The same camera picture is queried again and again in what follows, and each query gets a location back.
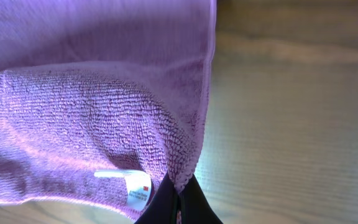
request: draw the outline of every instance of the black object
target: black object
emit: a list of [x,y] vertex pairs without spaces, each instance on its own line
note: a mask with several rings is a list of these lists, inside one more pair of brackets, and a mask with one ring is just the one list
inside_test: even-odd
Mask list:
[[178,195],[165,174],[149,207],[135,224],[176,224],[178,211],[181,211],[182,224],[222,223],[209,206],[194,175]]

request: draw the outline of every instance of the purple microfiber towel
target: purple microfiber towel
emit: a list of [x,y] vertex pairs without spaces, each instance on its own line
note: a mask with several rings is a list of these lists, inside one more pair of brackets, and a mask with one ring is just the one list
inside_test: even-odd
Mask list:
[[0,204],[126,206],[136,169],[178,192],[200,156],[213,0],[0,0]]

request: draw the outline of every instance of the white label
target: white label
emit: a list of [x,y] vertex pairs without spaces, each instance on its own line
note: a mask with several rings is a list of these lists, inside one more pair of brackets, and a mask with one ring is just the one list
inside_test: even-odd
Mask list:
[[141,211],[149,201],[152,191],[150,176],[140,170],[98,170],[95,177],[123,177],[127,184],[127,206]]

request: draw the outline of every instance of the wooden surface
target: wooden surface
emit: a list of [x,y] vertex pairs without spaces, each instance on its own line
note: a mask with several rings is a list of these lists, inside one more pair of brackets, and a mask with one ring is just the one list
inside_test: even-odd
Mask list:
[[[196,176],[224,223],[358,223],[358,0],[221,1]],[[0,223],[131,223],[60,202]]]

